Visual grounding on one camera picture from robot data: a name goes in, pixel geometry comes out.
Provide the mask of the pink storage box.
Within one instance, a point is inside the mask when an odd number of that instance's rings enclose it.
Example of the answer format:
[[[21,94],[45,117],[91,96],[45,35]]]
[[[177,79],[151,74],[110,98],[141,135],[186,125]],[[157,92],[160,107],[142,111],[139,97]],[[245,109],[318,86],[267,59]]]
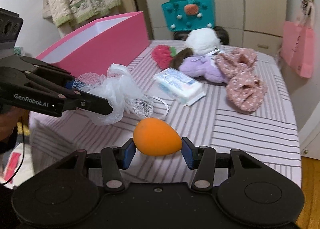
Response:
[[[89,22],[66,35],[36,58],[78,77],[106,74],[113,63],[128,66],[150,44],[141,11]]]

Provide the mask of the pink paper bag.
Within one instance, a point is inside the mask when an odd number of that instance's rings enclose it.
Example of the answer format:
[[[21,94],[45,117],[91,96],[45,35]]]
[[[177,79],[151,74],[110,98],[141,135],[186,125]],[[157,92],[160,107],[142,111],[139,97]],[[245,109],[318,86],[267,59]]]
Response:
[[[314,67],[314,31],[285,21],[281,57],[301,78],[311,78]]]

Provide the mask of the red strawberry plush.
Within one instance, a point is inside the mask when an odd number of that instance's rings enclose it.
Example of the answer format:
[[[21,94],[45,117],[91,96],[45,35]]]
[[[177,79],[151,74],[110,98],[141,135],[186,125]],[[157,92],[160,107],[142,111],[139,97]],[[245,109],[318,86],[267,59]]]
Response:
[[[151,57],[155,61],[156,65],[165,70],[169,68],[169,65],[176,55],[176,48],[166,45],[157,45],[151,52]]]

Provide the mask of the pink floral cloth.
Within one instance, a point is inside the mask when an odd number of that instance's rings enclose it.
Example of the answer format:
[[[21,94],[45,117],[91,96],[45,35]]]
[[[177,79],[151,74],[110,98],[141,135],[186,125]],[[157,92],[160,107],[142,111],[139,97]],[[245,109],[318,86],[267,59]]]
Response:
[[[249,48],[235,48],[218,53],[215,63],[228,79],[227,99],[244,112],[255,112],[263,103],[267,84],[254,73],[257,53]]]

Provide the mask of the white mesh bath sponge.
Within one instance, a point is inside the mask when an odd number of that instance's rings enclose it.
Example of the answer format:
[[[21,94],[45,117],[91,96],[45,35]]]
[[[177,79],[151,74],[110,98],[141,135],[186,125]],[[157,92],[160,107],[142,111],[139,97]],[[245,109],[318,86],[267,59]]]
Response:
[[[106,75],[84,73],[75,79],[73,88],[105,99],[113,108],[109,114],[85,110],[85,114],[98,126],[120,121],[125,112],[134,114],[140,120],[152,117],[156,101],[165,106],[165,113],[160,115],[159,119],[165,119],[169,112],[169,106],[164,100],[143,93],[124,65],[113,63],[109,66]]]

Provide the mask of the blue wet wipes pack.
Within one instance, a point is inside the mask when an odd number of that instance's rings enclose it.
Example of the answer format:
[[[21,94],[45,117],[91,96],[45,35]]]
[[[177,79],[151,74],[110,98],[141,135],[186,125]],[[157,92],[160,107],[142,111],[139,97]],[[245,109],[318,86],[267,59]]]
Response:
[[[163,92],[184,106],[191,106],[206,96],[202,83],[174,68],[155,74],[153,80]]]

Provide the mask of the orange makeup sponge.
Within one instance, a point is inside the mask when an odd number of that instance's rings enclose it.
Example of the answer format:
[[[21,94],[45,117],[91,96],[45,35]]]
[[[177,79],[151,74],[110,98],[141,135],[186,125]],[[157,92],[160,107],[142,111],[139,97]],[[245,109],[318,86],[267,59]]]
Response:
[[[137,123],[133,132],[136,148],[148,156],[165,156],[178,152],[182,140],[166,122],[148,117]]]

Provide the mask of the purple plush toy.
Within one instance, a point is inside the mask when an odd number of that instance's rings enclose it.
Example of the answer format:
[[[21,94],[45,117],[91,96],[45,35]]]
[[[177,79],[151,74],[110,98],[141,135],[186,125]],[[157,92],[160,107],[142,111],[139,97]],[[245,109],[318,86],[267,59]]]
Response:
[[[225,76],[211,56],[189,56],[185,58],[178,70],[191,78],[203,77],[212,83],[228,83]]]

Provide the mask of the teal felt handbag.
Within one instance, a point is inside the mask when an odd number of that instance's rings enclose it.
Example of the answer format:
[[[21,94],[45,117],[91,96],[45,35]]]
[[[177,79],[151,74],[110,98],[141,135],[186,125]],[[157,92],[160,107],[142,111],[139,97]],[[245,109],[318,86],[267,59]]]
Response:
[[[171,32],[215,27],[215,0],[168,0],[161,8]]]

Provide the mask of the black suitcase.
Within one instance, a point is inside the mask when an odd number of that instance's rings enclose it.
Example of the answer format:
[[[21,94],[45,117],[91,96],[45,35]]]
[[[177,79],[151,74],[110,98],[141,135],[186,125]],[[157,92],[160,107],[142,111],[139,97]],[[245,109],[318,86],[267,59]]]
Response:
[[[221,26],[215,26],[213,28],[216,32],[217,37],[220,39],[220,42],[223,45],[229,45],[229,35],[227,31]],[[174,40],[183,40],[185,41],[189,35],[190,31],[176,31],[173,34]]]

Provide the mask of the white panda plush toy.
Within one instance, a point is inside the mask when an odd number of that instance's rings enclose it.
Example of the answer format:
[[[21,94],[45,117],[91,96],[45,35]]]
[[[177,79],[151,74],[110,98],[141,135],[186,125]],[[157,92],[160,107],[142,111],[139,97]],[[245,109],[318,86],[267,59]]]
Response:
[[[212,28],[192,30],[184,41],[184,49],[172,58],[169,67],[178,70],[187,57],[204,56],[214,49],[219,49],[221,44],[216,31]]]

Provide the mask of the striped pink bed sheet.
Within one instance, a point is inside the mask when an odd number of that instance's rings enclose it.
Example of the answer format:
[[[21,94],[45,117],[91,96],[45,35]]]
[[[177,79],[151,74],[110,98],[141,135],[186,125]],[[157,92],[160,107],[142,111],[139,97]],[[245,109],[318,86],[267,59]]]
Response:
[[[285,82],[272,56],[257,54],[255,72],[268,90],[259,109],[246,114],[227,100],[223,86],[210,83],[203,85],[206,96],[190,107],[167,96],[153,81],[159,68],[151,51],[158,44],[158,40],[153,41],[128,66],[143,91],[162,99],[155,103],[156,115],[165,115],[166,122],[180,136],[197,146],[211,146],[221,153],[241,149],[296,184],[301,183],[296,119]],[[131,114],[124,114],[113,125],[97,126],[80,110],[65,112],[60,118],[31,113],[34,169],[39,172],[79,148],[96,153],[104,147],[120,146],[133,135],[137,122]]]

